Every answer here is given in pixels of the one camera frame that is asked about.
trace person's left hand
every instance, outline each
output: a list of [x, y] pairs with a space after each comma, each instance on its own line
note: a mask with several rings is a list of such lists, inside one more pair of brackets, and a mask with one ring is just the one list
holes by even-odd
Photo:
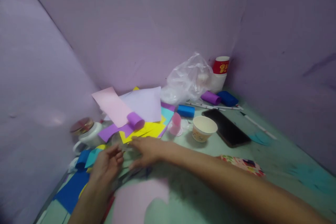
[[110, 185], [121, 170], [124, 161], [123, 153], [118, 145], [111, 146], [101, 152], [93, 165], [90, 180], [93, 183]]

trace person's right hand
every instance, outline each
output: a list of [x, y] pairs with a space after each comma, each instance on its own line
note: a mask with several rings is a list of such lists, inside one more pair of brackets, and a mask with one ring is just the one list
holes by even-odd
[[148, 165], [154, 164], [157, 161], [161, 161], [163, 158], [163, 151], [165, 149], [165, 142], [158, 138], [153, 137], [132, 137], [132, 141], [129, 143], [132, 147], [136, 148], [142, 157], [135, 160], [128, 168], [130, 170], [134, 168], [143, 168]]

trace blue paper roll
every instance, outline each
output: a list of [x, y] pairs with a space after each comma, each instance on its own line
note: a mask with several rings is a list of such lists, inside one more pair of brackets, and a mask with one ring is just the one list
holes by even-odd
[[222, 103], [225, 104], [225, 106], [233, 107], [238, 104], [238, 99], [234, 97], [232, 94], [230, 94], [227, 91], [222, 91], [217, 94], [220, 98], [222, 98]]
[[78, 160], [77, 160], [77, 164], [76, 164], [76, 169], [78, 170], [84, 170], [85, 168], [85, 164], [86, 164], [86, 161], [88, 159], [88, 156], [90, 154], [91, 150], [83, 150], [79, 157], [78, 157]]
[[177, 113], [180, 116], [184, 117], [194, 117], [195, 115], [195, 107], [185, 106], [185, 105], [179, 105], [177, 109]]

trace plastic bag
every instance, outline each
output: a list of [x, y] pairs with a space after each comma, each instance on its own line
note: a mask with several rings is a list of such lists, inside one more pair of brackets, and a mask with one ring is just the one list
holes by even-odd
[[161, 89], [161, 100], [172, 105], [196, 101], [210, 89], [212, 73], [203, 57], [195, 52], [169, 74], [167, 86]]

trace white mug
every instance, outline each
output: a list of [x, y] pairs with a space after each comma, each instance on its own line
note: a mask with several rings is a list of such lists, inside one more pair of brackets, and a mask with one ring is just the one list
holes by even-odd
[[98, 136], [98, 133], [102, 130], [103, 126], [99, 122], [95, 122], [93, 127], [86, 133], [78, 137], [78, 142], [72, 148], [74, 153], [79, 156], [81, 152], [78, 150], [80, 144], [87, 145], [90, 149], [94, 149], [101, 144], [105, 144], [103, 140]]

